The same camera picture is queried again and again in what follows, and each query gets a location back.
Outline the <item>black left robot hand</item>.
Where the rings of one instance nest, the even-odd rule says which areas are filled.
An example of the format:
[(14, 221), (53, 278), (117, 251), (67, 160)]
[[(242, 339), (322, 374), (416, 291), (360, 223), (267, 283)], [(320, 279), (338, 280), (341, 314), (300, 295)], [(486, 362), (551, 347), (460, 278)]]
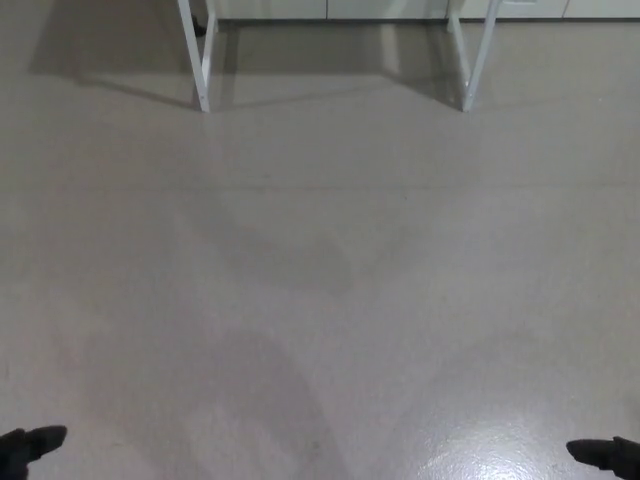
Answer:
[(1, 436), (1, 480), (23, 480), (29, 464), (59, 449), (67, 436), (63, 425), (15, 429)]

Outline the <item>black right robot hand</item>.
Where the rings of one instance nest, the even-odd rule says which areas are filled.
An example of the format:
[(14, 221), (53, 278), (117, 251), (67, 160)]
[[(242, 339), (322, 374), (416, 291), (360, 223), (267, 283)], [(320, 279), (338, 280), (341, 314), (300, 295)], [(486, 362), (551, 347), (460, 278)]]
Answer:
[(639, 478), (639, 444), (622, 437), (576, 439), (566, 443), (569, 454), (579, 463), (601, 471), (611, 471), (627, 480)]

